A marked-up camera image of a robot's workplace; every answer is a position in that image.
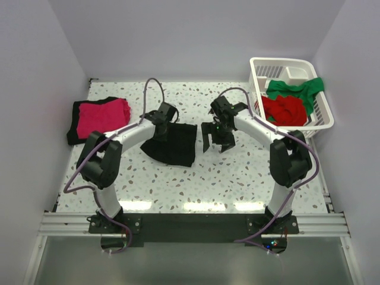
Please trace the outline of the folded black t shirt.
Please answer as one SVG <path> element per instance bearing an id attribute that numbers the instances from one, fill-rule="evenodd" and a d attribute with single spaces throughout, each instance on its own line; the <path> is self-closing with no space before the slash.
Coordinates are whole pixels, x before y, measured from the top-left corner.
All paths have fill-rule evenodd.
<path id="1" fill-rule="evenodd" d="M 117 99 L 118 97 L 107 97 L 105 99 L 101 100 L 96 100 L 96 101 L 78 101 L 73 103 L 72 107 L 72 122 L 71 122 L 71 127 L 69 131 L 66 134 L 67 141 L 69 145 L 77 145 L 77 144 L 82 144 L 85 143 L 86 139 L 79 139 L 77 135 L 77 125 L 78 125 L 78 120 L 79 120 L 79 106 L 82 103 L 94 103 L 94 104 L 102 104 L 102 103 L 107 103 L 113 99 Z"/>

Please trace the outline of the green t shirt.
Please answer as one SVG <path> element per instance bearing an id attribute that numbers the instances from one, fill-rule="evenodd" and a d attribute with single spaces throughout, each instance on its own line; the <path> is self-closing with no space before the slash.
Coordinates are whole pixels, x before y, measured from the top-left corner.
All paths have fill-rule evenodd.
<path id="1" fill-rule="evenodd" d="M 314 111 L 316 95 L 324 90 L 324 82 L 320 77 L 307 80 L 301 85 L 288 85 L 284 81 L 271 80 L 266 95 L 271 100 L 275 100 L 278 96 L 300 99 L 309 116 Z"/>

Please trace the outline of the white plastic laundry basket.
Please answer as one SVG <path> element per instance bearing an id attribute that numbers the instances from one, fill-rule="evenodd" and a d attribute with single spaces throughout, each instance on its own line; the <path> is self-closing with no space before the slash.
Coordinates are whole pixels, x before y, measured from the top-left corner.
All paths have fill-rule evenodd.
<path id="1" fill-rule="evenodd" d="M 266 91 L 270 81 L 283 81 L 290 86 L 300 86 L 302 83 L 317 77 L 314 66 L 301 59 L 263 58 L 253 57 L 249 60 L 251 74 L 249 88 L 251 106 L 254 112 L 265 118 L 262 99 L 267 96 Z M 287 126 L 286 129 L 299 129 L 306 138 L 310 138 L 320 130 L 334 125 L 334 118 L 323 91 L 316 94 L 312 103 L 312 112 L 304 126 Z"/>

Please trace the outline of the folded pink t shirt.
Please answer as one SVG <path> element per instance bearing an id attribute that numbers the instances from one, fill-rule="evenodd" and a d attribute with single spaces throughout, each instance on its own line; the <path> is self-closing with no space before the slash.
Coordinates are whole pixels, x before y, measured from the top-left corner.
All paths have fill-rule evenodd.
<path id="1" fill-rule="evenodd" d="M 82 103 L 79 106 L 77 135 L 86 139 L 93 131 L 105 133 L 129 124 L 131 108 L 125 99 L 117 98 L 107 103 Z"/>

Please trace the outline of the black t shirt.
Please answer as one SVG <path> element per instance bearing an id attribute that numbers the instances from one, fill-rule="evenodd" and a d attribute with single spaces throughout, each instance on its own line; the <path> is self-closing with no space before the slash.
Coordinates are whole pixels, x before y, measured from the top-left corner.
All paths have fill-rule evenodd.
<path id="1" fill-rule="evenodd" d="M 197 125 L 169 123 L 166 141 L 149 139 L 140 149 L 160 163 L 191 167 L 195 161 L 196 139 Z"/>
<path id="2" fill-rule="evenodd" d="M 72 122 L 71 122 L 71 127 L 69 131 L 66 134 L 67 141 L 69 145 L 77 145 L 77 144 L 82 144 L 85 143 L 86 139 L 79 139 L 77 135 L 77 125 L 78 125 L 78 120 L 79 120 L 79 106 L 82 103 L 94 103 L 94 104 L 102 104 L 102 103 L 107 103 L 113 99 L 117 99 L 118 97 L 107 97 L 105 99 L 101 100 L 96 100 L 96 101 L 78 101 L 73 103 L 72 107 Z"/>

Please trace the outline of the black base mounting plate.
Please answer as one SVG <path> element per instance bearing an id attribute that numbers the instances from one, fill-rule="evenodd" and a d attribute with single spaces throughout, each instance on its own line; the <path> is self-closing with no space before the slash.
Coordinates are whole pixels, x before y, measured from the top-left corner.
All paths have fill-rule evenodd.
<path id="1" fill-rule="evenodd" d="M 283 252 L 287 236 L 298 234 L 297 218 L 270 221 L 267 214 L 133 214 L 119 213 L 113 221 L 97 213 L 87 218 L 90 234 L 100 234 L 103 249 L 143 247 L 146 243 L 232 243 L 248 238 L 251 245 Z"/>

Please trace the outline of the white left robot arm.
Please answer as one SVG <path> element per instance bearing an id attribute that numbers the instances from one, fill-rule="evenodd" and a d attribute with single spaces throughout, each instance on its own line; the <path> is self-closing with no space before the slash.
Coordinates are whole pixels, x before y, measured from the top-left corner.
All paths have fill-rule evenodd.
<path id="1" fill-rule="evenodd" d="M 92 227 L 110 233 L 121 230 L 124 213 L 117 198 L 115 180 L 122 154 L 149 139 L 164 141 L 173 118 L 179 118 L 179 111 L 163 102 L 157 110 L 143 113 L 135 123 L 107 133 L 94 131 L 87 138 L 77 170 L 88 182 L 98 207 L 96 214 L 87 219 Z"/>

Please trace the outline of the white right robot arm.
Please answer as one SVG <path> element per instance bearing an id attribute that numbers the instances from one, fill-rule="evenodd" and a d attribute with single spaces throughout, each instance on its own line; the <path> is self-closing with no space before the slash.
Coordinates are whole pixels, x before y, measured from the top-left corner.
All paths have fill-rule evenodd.
<path id="1" fill-rule="evenodd" d="M 219 145 L 220 152 L 233 148 L 235 131 L 241 131 L 262 143 L 269 151 L 270 175 L 274 180 L 272 197 L 265 207 L 264 224 L 259 234 L 268 230 L 278 233 L 292 214 L 297 183 L 312 169 L 310 148 L 300 131 L 285 132 L 250 113 L 247 104 L 231 104 L 220 96 L 210 104 L 212 122 L 201 124 L 203 151 L 210 144 Z"/>

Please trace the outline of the red t shirt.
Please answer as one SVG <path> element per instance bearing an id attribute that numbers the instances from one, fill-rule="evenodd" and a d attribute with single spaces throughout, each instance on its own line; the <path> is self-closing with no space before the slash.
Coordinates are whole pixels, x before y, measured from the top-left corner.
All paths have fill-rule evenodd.
<path id="1" fill-rule="evenodd" d="M 302 100 L 296 97 L 262 97 L 262 104 L 266 120 L 276 126 L 304 126 L 308 120 Z"/>

